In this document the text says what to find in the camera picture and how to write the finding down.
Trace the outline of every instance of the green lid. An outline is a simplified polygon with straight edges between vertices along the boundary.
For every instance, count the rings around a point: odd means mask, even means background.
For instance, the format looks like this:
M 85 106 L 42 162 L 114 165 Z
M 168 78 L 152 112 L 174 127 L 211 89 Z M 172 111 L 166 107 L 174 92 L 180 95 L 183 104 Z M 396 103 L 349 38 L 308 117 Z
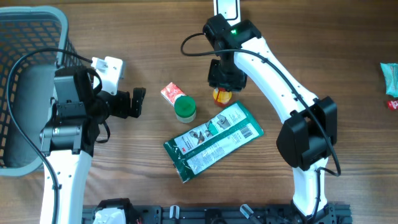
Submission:
M 197 105 L 191 96 L 180 96 L 174 103 L 174 111 L 181 118 L 191 117 L 196 110 Z

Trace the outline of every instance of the product label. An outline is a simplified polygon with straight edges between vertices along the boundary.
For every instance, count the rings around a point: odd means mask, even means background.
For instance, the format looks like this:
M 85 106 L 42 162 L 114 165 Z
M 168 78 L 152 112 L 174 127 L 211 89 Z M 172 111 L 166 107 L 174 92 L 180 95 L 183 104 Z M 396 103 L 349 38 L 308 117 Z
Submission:
M 207 149 L 203 150 L 201 153 L 188 159 L 188 165 L 192 169 L 193 173 L 197 175 L 201 171 L 205 170 L 207 167 L 211 166 L 222 157 L 228 155 L 230 152 L 239 148 L 248 141 L 256 138 L 259 133 L 253 127 L 252 124 L 247 124 L 228 137 L 214 143 Z
M 183 155 L 246 118 L 238 104 L 231 105 L 215 118 L 174 139 Z

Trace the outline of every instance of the basket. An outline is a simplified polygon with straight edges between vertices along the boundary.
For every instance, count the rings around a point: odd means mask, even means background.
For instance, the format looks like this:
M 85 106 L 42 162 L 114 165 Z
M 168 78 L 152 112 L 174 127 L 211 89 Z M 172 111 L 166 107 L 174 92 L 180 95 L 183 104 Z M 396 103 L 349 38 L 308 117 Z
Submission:
M 0 175 L 22 176 L 42 165 L 10 122 L 6 80 L 19 58 L 44 47 L 75 52 L 68 39 L 67 17 L 61 10 L 50 6 L 0 8 Z M 15 117 L 38 148 L 39 134 L 49 119 L 54 71 L 72 65 L 81 65 L 81 61 L 60 52 L 35 54 L 21 63 L 11 83 Z

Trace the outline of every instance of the wooden table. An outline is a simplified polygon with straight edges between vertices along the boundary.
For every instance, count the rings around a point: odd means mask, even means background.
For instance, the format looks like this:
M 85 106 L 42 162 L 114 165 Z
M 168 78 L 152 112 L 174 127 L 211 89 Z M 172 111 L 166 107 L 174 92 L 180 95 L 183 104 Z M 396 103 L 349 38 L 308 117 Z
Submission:
M 69 18 L 69 36 L 86 57 L 122 58 L 119 89 L 147 88 L 139 119 L 109 119 L 112 136 L 97 144 L 85 205 L 128 197 L 134 205 L 266 205 L 289 203 L 292 169 L 275 140 L 281 123 L 251 80 L 235 94 L 266 135 L 230 154 L 199 178 L 182 184 L 162 147 L 170 138 L 221 111 L 207 84 L 210 60 L 181 55 L 181 41 L 201 32 L 212 1 L 58 4 Z M 335 146 L 343 175 L 326 175 L 331 202 L 351 205 L 355 223 L 398 222 L 398 113 L 386 108 L 379 63 L 398 62 L 398 3 L 392 1 L 243 1 L 242 16 L 262 32 L 291 74 L 320 98 L 338 105 Z M 211 50 L 197 38 L 189 51 Z M 169 82 L 194 97 L 198 116 L 177 122 L 161 97 Z M 334 169 L 332 159 L 329 168 Z M 38 223 L 43 175 L 0 178 L 0 223 Z

